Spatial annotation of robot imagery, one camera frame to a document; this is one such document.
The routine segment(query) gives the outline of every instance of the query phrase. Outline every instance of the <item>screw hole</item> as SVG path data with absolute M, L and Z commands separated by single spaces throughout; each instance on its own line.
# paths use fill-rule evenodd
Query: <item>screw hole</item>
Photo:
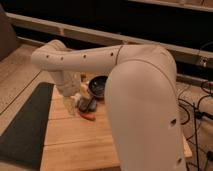
M 177 123 L 177 119 L 173 119 L 173 120 L 170 122 L 170 127 L 175 126 L 176 123 Z
M 176 165 L 177 165 L 177 166 L 180 165 L 181 162 L 182 162 L 182 158 L 179 158 L 179 159 L 177 160 L 177 162 L 176 162 Z

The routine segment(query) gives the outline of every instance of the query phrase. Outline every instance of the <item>black cable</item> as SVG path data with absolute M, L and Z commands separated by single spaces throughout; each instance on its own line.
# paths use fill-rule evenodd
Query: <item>black cable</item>
M 207 42 L 207 43 L 203 44 L 203 45 L 200 47 L 200 49 L 199 49 L 199 51 L 198 51 L 198 53 L 197 53 L 197 56 L 200 56 L 200 51 L 203 50 L 205 47 L 208 47 L 209 45 L 213 45 L 213 41 Z
M 195 147 L 196 147 L 196 159 L 197 159 L 197 167 L 198 171 L 200 171 L 200 160 L 199 160 L 199 150 L 198 150 L 198 138 L 197 138 L 197 119 L 195 116 L 195 108 L 194 108 L 194 129 L 195 129 Z
M 205 2 L 205 0 L 202 0 L 202 1 L 201 1 L 201 3 L 200 3 L 200 5 L 203 5 L 203 4 L 204 4 L 204 2 Z
M 197 169 L 199 169 L 199 170 L 202 170 L 201 168 L 199 168 L 196 164 L 194 164 L 194 163 L 191 163 L 191 162 L 187 162 L 187 165 L 189 166 L 193 166 L 193 167 L 195 167 L 195 168 L 197 168 Z
M 203 101 L 203 99 L 205 99 L 205 98 L 207 98 L 207 97 L 211 97 L 212 95 L 210 95 L 210 94 L 208 94 L 208 95 L 205 95 L 205 96 L 203 96 L 203 97 L 201 97 L 200 99 L 199 99 L 199 101 L 197 102 L 197 109 L 199 110 L 200 109 L 200 103 Z
M 207 158 L 203 171 L 207 171 L 208 163 L 209 163 L 209 160 L 208 160 L 208 158 Z
M 191 103 L 190 103 L 190 102 L 188 102 L 187 100 L 184 100 L 184 99 L 178 98 L 178 101 L 182 101 L 182 102 L 184 102 L 184 103 L 188 104 L 189 106 L 191 106 L 191 107 L 194 109 L 193 104 L 191 104 Z
M 179 106 L 186 112 L 186 114 L 187 114 L 187 119 L 184 121 L 184 122 L 181 122 L 181 125 L 185 125 L 185 124 L 187 124 L 189 121 L 190 121 L 190 113 L 189 113 L 189 111 L 184 107 L 184 106 L 182 106 L 181 104 L 179 104 Z
M 187 141 L 190 142 L 192 145 L 196 146 L 196 144 L 193 143 L 192 141 L 190 141 L 190 140 L 187 140 Z M 202 151 L 204 154 L 207 154 L 207 152 L 206 152 L 204 149 L 202 149 L 201 147 L 198 146 L 198 149 L 199 149 L 200 151 Z
M 202 89 L 205 93 L 211 94 L 211 95 L 213 96 L 211 81 L 203 81 L 203 82 L 201 83 L 201 86 L 200 86 L 200 87 L 201 87 L 201 89 Z
M 199 129 L 200 129 L 201 123 L 202 123 L 202 122 L 200 122 L 200 124 L 199 124 L 199 125 L 197 126 L 197 128 L 196 128 L 197 132 L 198 132 Z M 194 132 L 191 136 L 189 136 L 188 138 L 186 138 L 186 140 L 188 141 L 188 140 L 192 139 L 194 136 L 195 136 L 195 132 Z
M 190 171 L 188 163 L 186 163 L 186 169 L 187 171 Z
M 181 96 L 184 92 L 186 92 L 190 87 L 191 87 L 191 84 L 189 84 L 185 89 L 183 89 L 183 90 L 179 93 L 178 99 L 180 99 L 180 96 Z

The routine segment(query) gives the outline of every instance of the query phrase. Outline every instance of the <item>cable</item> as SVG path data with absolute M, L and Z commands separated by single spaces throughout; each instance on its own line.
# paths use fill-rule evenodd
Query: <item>cable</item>
M 190 165 L 190 166 L 193 166 L 193 167 L 195 167 L 195 168 L 197 168 L 197 169 L 199 169 L 199 170 L 202 170 L 201 168 L 199 168 L 196 164 L 194 164 L 194 163 L 191 163 L 191 162 L 187 162 L 187 165 Z
M 184 106 L 182 106 L 181 104 L 179 104 L 179 106 L 186 112 L 186 114 L 187 114 L 187 119 L 184 121 L 184 122 L 182 122 L 181 123 L 181 125 L 185 125 L 185 124 L 187 124 L 189 121 L 190 121 L 190 113 L 189 113 L 189 111 L 184 107 Z
M 192 109 L 194 109 L 193 104 L 191 104 L 191 103 L 190 103 L 190 102 L 188 102 L 187 100 L 184 100 L 184 99 L 178 98 L 178 101 L 182 101 L 182 102 L 184 102 L 184 103 L 188 104 L 189 106 L 191 106 L 191 107 L 192 107 Z
M 197 128 L 196 128 L 197 132 L 198 132 L 199 129 L 200 129 L 201 123 L 202 123 L 202 122 L 200 122 L 200 124 L 199 124 L 199 125 L 197 126 Z M 192 139 L 194 136 L 195 136 L 195 133 L 193 133 L 191 136 L 189 136 L 188 138 L 186 138 L 186 140 L 188 141 L 188 140 Z
M 197 159 L 197 167 L 198 171 L 200 170 L 200 160 L 199 160 L 199 150 L 198 150 L 198 138 L 197 138 L 197 119 L 195 116 L 195 108 L 194 108 L 194 129 L 195 129 L 195 147 L 196 147 L 196 159 Z
M 203 50 L 205 47 L 208 47 L 209 45 L 213 45 L 213 41 L 203 44 L 203 45 L 200 47 L 200 49 L 199 49 L 199 51 L 198 51 L 198 53 L 197 53 L 197 56 L 200 56 L 200 51 Z
M 190 141 L 190 140 L 187 140 L 188 142 L 190 142 L 192 145 L 196 145 L 195 143 L 193 143 L 192 141 Z M 198 147 L 198 149 L 200 150 L 200 151 L 202 151 L 204 154 L 207 154 L 207 152 L 204 150 L 204 149 L 202 149 L 201 147 Z
M 202 102 L 203 99 L 205 99 L 207 97 L 211 97 L 211 95 L 208 94 L 208 95 L 205 95 L 205 96 L 203 96 L 199 99 L 199 101 L 197 103 L 197 107 L 196 107 L 197 109 L 200 109 L 200 103 Z
M 205 0 L 202 0 L 202 1 L 201 1 L 201 3 L 200 3 L 200 5 L 203 5 L 203 4 L 204 4 L 204 2 L 205 2 Z
M 209 91 L 206 90 L 206 88 L 204 87 L 204 85 L 207 84 L 207 83 L 209 83 L 209 84 L 208 84 L 208 89 L 209 89 Z M 213 93 L 212 93 L 212 84 L 211 84 L 211 81 L 204 81 L 204 82 L 202 82 L 200 87 L 201 87 L 201 89 L 202 89 L 205 93 L 210 94 L 210 95 L 213 95 Z
M 191 84 L 189 84 L 185 89 L 183 89 L 183 90 L 180 92 L 180 94 L 178 95 L 178 99 L 180 99 L 180 96 L 181 96 L 184 92 L 186 92 L 190 87 L 191 87 Z
M 209 163 L 209 159 L 207 158 L 203 171 L 207 171 L 208 163 Z

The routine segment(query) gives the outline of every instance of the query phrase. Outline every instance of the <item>black mat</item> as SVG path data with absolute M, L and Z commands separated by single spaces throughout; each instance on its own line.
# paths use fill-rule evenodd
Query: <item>black mat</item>
M 0 160 L 38 170 L 53 84 L 41 83 L 0 137 Z

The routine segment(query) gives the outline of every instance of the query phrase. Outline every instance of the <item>small object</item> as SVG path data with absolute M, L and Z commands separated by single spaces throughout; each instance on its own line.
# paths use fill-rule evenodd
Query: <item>small object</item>
M 84 113 L 84 114 L 79 113 L 79 115 L 80 115 L 82 118 L 84 118 L 84 119 L 86 119 L 86 120 L 89 120 L 89 121 L 95 121 L 95 120 L 96 120 L 96 117 L 95 117 L 95 115 L 94 115 L 93 113 L 88 113 L 88 114 L 86 114 L 86 115 L 85 115 L 85 113 Z
M 89 93 L 97 99 L 103 99 L 107 78 L 107 76 L 97 76 L 93 78 L 88 85 Z
M 69 112 L 70 115 L 75 116 L 75 99 L 71 97 L 64 97 L 63 98 L 63 103 L 67 111 Z
M 87 113 L 87 112 L 94 111 L 96 109 L 96 106 L 97 106 L 97 102 L 93 97 L 90 99 L 86 99 L 83 97 L 79 101 L 78 109 L 83 113 Z

